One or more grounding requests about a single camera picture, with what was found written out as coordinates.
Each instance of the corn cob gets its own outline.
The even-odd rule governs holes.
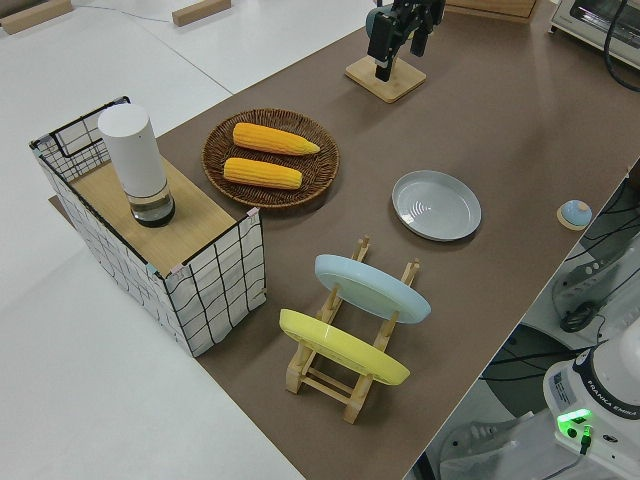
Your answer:
[[[320,151],[318,145],[300,135],[244,122],[233,128],[233,142],[239,147],[285,155],[308,155]]]
[[[227,159],[223,176],[230,182],[284,190],[296,190],[302,185],[299,170],[246,158]]]

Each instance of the plate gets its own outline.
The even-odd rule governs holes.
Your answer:
[[[480,225],[480,202],[475,194],[446,173],[408,173],[396,182],[391,198],[402,223],[429,240],[458,240]]]
[[[340,298],[380,318],[389,320],[398,312],[398,323],[418,323],[431,313],[429,302],[413,288],[366,263],[318,255],[315,273],[328,290],[338,285]]]
[[[372,375],[377,382],[400,385],[409,370],[373,345],[293,310],[280,310],[280,328],[295,341],[360,375]]]
[[[233,128],[239,122],[301,135],[318,145],[320,151],[312,155],[294,156],[238,147],[233,143]],[[223,176],[224,163],[229,157],[295,168],[302,172],[302,185],[297,190],[281,190],[229,182]],[[272,108],[250,110],[226,119],[209,134],[202,150],[202,166],[214,187],[240,203],[267,209],[296,207],[320,197],[338,174],[339,163],[338,147],[321,125],[300,113]]]

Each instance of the white plate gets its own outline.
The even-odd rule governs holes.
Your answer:
[[[391,198],[407,228],[430,240],[457,240],[480,225],[480,202],[474,193],[445,173],[408,173],[396,182]]]

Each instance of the wooden plate stand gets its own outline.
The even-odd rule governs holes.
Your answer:
[[[353,260],[362,262],[367,251],[369,250],[369,237],[358,240],[356,249],[351,256]],[[414,259],[409,262],[402,275],[402,282],[411,285],[416,272],[420,268],[420,261]],[[316,319],[331,325],[338,313],[338,309],[342,304],[342,299],[338,297],[338,286],[334,287],[329,293],[327,300],[316,315]],[[384,352],[396,326],[398,312],[394,313],[389,320],[383,320],[373,346]],[[372,375],[360,375],[356,385],[349,387],[344,383],[326,375],[312,366],[316,356],[316,351],[309,347],[298,343],[298,349],[293,358],[289,362],[286,375],[286,388],[292,393],[298,393],[303,383],[329,395],[330,397],[342,402],[346,405],[342,418],[353,424],[358,417],[358,413],[362,409],[371,384],[373,383]]]

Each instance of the wooden stand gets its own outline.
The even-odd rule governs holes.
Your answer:
[[[383,82],[376,78],[376,64],[373,58],[368,56],[349,65],[345,73],[347,77],[387,103],[395,102],[424,83],[427,78],[420,70],[396,58],[389,81]]]
[[[365,236],[364,239],[358,240],[358,245],[351,258],[362,262],[368,250],[369,237]],[[406,285],[411,285],[419,268],[420,262],[418,259],[409,262],[402,275],[402,282]],[[335,287],[317,313],[316,319],[331,325],[341,304],[342,299],[338,297],[338,287]],[[386,350],[393,329],[395,328],[397,317],[398,314],[395,313],[389,320],[382,322],[373,343],[373,346],[378,350],[382,352]],[[291,393],[297,394],[302,384],[305,383],[331,398],[344,403],[345,409],[342,418],[346,422],[353,424],[367,399],[369,389],[373,383],[373,377],[371,375],[360,375],[356,385],[353,388],[349,387],[313,368],[312,363],[316,353],[317,352],[311,348],[300,343],[298,344],[298,349],[287,367],[286,389]]]

